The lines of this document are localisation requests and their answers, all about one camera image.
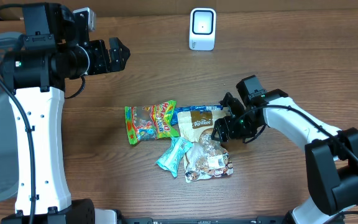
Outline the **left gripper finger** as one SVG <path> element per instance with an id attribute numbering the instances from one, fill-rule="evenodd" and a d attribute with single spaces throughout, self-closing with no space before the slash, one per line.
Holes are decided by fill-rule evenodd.
<path id="1" fill-rule="evenodd" d="M 126 63 L 131 55 L 110 55 L 110 72 L 120 72 L 125 69 Z"/>
<path id="2" fill-rule="evenodd" d="M 129 58 L 131 56 L 130 50 L 117 37 L 109 39 L 111 58 Z"/>

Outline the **beige cookie pouch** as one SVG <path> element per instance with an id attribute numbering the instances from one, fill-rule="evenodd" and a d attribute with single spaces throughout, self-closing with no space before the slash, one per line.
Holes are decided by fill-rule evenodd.
<path id="1" fill-rule="evenodd" d="M 182 111 L 178 113 L 181 137 L 193 144 L 184 156 L 186 182 L 196 182 L 232 175 L 234 166 L 228 151 L 211 135 L 214 122 L 227 111 Z"/>

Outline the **blue snack packet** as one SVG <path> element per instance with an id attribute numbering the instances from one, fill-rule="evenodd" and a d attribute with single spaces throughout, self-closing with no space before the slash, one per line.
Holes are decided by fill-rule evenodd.
<path id="1" fill-rule="evenodd" d="M 202 106 L 184 106 L 184 107 L 179 107 L 179 108 L 175 108 L 174 112 L 173 112 L 173 117 L 170 121 L 170 124 L 172 126 L 178 124 L 178 113 L 179 112 L 183 112 L 183 111 L 218 111 L 218 110 L 223 110 L 223 106 L 221 105 L 202 105 Z"/>

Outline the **teal white snack packet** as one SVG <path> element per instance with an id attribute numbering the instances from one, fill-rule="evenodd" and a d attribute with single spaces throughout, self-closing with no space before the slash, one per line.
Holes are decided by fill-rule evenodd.
<path id="1" fill-rule="evenodd" d="M 183 137 L 172 137 L 171 140 L 170 147 L 157 159 L 155 164 L 177 178 L 180 161 L 193 147 L 193 143 Z"/>

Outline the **green Haribo candy bag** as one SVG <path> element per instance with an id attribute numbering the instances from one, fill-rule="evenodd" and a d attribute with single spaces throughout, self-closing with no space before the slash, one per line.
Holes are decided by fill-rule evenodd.
<path id="1" fill-rule="evenodd" d="M 168 100 L 151 106 L 126 106 L 124 114 L 129 144 L 179 137 L 178 131 L 170 124 L 176 103 Z"/>

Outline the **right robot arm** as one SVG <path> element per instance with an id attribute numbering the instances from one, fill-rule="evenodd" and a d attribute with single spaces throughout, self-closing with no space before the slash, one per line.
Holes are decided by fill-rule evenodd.
<path id="1" fill-rule="evenodd" d="M 219 102 L 229 115 L 214 123 L 212 139 L 257 139 L 266 127 L 276 129 L 305 153 L 309 199 L 275 223 L 344 223 L 358 206 L 358 129 L 341 130 L 301 109 L 280 89 L 267 91 L 252 75 Z"/>

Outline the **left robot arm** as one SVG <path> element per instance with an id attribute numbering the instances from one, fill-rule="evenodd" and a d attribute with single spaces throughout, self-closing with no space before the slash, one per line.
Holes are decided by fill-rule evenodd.
<path id="1" fill-rule="evenodd" d="M 120 72 L 130 56 L 116 37 L 90 40 L 96 15 L 58 3 L 25 4 L 25 34 L 0 64 L 16 119 L 19 186 L 15 211 L 3 223 L 112 223 L 119 212 L 73 200 L 63 165 L 65 80 Z"/>

